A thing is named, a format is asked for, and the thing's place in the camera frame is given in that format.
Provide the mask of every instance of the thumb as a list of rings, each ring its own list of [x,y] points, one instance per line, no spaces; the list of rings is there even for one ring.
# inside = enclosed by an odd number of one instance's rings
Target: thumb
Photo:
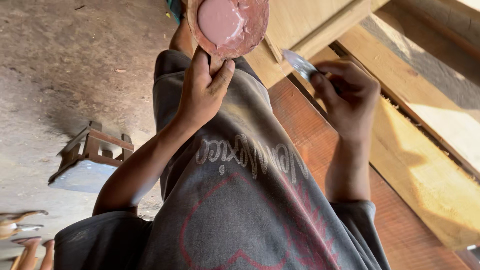
[[[217,92],[227,93],[228,85],[232,80],[233,72],[235,71],[235,62],[227,60],[223,62],[222,68],[218,71],[212,83],[208,87],[209,93],[213,96]]]
[[[310,79],[315,93],[320,97],[320,99],[325,103],[327,109],[333,108],[341,100],[341,97],[335,92],[335,88],[332,83],[322,74],[315,73]]]

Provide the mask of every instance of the pink putty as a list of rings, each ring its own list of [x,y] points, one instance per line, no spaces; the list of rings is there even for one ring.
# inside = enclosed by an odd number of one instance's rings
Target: pink putty
[[[198,26],[217,47],[242,32],[244,19],[231,0],[205,0],[198,9]]]

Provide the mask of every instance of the fingernail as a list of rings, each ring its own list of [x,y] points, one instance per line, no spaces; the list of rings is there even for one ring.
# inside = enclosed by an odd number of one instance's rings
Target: fingernail
[[[324,77],[320,73],[315,73],[310,78],[310,83],[312,84],[312,86],[315,87],[315,86],[321,85],[323,80],[324,80]]]
[[[231,72],[235,71],[235,62],[233,60],[227,60],[226,65],[228,70],[230,70]]]

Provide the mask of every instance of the wooden bowl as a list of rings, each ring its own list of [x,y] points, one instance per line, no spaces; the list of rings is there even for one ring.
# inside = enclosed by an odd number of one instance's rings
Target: wooden bowl
[[[262,42],[267,31],[270,9],[268,0],[225,0],[232,1],[236,6],[239,3],[248,6],[248,8],[240,10],[245,19],[244,29],[247,31],[241,34],[243,39],[236,38],[217,48],[203,35],[198,26],[197,12],[203,1],[188,0],[187,19],[190,31],[198,45],[211,56],[210,74],[213,75],[222,67],[225,60],[243,56]]]

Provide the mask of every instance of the hand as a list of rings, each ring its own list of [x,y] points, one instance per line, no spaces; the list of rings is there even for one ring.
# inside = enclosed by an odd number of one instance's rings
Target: hand
[[[316,96],[324,102],[328,120],[345,141],[369,142],[380,83],[353,57],[315,66],[323,73],[312,75]]]
[[[185,71],[181,100],[175,122],[196,132],[217,114],[235,71],[235,62],[227,60],[214,78],[210,76],[207,53],[198,46],[190,67]]]

